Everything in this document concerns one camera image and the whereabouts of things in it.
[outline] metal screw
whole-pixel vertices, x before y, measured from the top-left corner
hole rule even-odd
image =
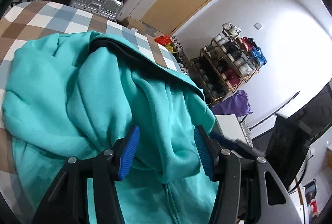
[[[225,155],[225,156],[229,156],[230,155],[230,150],[227,148],[223,148],[221,149],[221,154]]]
[[[258,161],[259,163],[265,163],[265,162],[266,162],[266,159],[265,159],[264,157],[258,157],[258,158],[257,158],[257,161]]]
[[[104,155],[105,155],[105,156],[111,156],[111,155],[113,155],[113,150],[112,150],[112,149],[106,149],[106,150],[104,151]]]
[[[70,163],[70,164],[73,164],[73,163],[75,163],[77,161],[77,158],[76,157],[70,157],[69,159],[68,159],[68,163]]]

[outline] shoe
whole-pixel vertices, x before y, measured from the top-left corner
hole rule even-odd
[[[216,89],[216,85],[215,85],[215,84],[212,84],[212,83],[207,83],[206,86],[207,86],[207,88],[208,88],[210,91]]]
[[[216,50],[210,51],[210,55],[212,57],[212,59],[218,60],[218,52]]]
[[[203,69],[198,69],[198,72],[199,72],[200,76],[206,74],[205,70],[203,70]]]
[[[204,97],[205,97],[205,103],[206,103],[207,105],[210,105],[211,102],[212,102],[211,98],[210,98],[209,96],[207,96],[207,95],[204,95]]]
[[[237,47],[233,47],[228,51],[227,55],[230,58],[230,60],[232,62],[234,62],[234,61],[238,60],[241,57],[242,51]]]
[[[204,82],[208,83],[210,80],[206,75],[202,75],[202,79]]]
[[[218,65],[216,65],[216,68],[220,73],[224,73],[225,71],[227,71],[229,69],[227,63],[224,60],[221,60],[220,62],[218,62]]]
[[[221,49],[227,54],[233,47],[235,47],[235,43],[228,41],[223,46],[221,46]]]
[[[195,63],[195,67],[197,69],[201,69],[203,67],[203,65],[201,63]]]
[[[226,70],[224,73],[221,74],[221,77],[226,81],[232,78],[235,75],[235,72],[232,69]]]
[[[201,61],[200,58],[192,58],[191,60],[194,64],[200,63],[200,61]]]
[[[227,71],[228,67],[227,66],[223,66],[223,65],[219,65],[217,66],[217,70],[220,73],[224,73],[225,71]]]
[[[226,95],[226,92],[224,92],[222,90],[212,90],[211,93],[212,93],[213,97],[215,97],[216,99],[221,98]]]
[[[225,29],[225,30],[230,30],[234,25],[232,25],[231,23],[227,22],[225,24],[222,25],[222,27]]]
[[[235,74],[232,78],[226,81],[226,84],[228,85],[229,88],[236,87],[240,83],[241,79],[240,77]]]
[[[204,46],[203,49],[204,49],[205,52],[209,52],[209,51],[214,50],[215,46],[208,45],[208,46]]]
[[[225,38],[226,36],[223,33],[219,33],[216,37],[213,37],[215,42],[220,41],[221,39]]]
[[[233,26],[228,32],[230,33],[230,35],[233,36],[234,39],[236,39],[240,36],[241,29],[236,26]]]
[[[234,62],[234,64],[236,67],[238,67],[240,73],[243,76],[248,76],[254,70],[254,68],[251,67],[249,63],[245,63],[243,57],[240,57],[237,61]]]
[[[227,43],[229,39],[227,37],[221,39],[220,41],[217,42],[218,46],[222,46],[223,44]]]
[[[252,50],[253,45],[247,37],[238,38],[238,40],[245,51],[249,52]]]
[[[250,51],[250,54],[255,58],[258,68],[266,64],[267,60],[265,59],[265,56],[263,56],[260,47],[253,47],[252,51]]]
[[[253,46],[253,47],[258,47],[257,45],[256,45],[256,43],[254,42],[254,39],[253,38],[248,38],[248,41],[251,43],[251,45]]]

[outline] blue gripper pad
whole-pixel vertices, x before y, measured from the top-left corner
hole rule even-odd
[[[214,173],[214,161],[212,155],[209,153],[207,146],[205,145],[202,135],[197,127],[194,130],[194,140],[197,147],[198,154],[200,155],[200,161],[205,172],[205,175],[212,181]]]
[[[130,138],[120,158],[120,169],[118,173],[120,180],[123,180],[128,175],[132,166],[132,161],[139,143],[139,127],[134,126],[131,129],[131,133],[128,133],[127,135],[130,135]]]

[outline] red plastic bag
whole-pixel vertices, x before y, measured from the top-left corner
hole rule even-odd
[[[154,41],[156,43],[161,44],[162,46],[166,46],[167,44],[170,44],[172,42],[171,41],[171,36],[169,36],[169,35],[164,35],[164,36],[157,37],[157,38],[154,39]]]

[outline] red shoe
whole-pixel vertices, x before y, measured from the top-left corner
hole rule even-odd
[[[235,74],[235,76],[226,81],[226,84],[229,88],[233,88],[236,87],[240,83],[240,81],[240,77]]]
[[[239,38],[239,40],[241,40],[240,41],[241,46],[245,51],[249,52],[252,50],[252,44],[250,43],[247,37],[242,37],[242,39]]]
[[[221,77],[224,80],[228,80],[229,78],[233,77],[234,71],[232,69],[227,69],[225,72],[221,74]]]

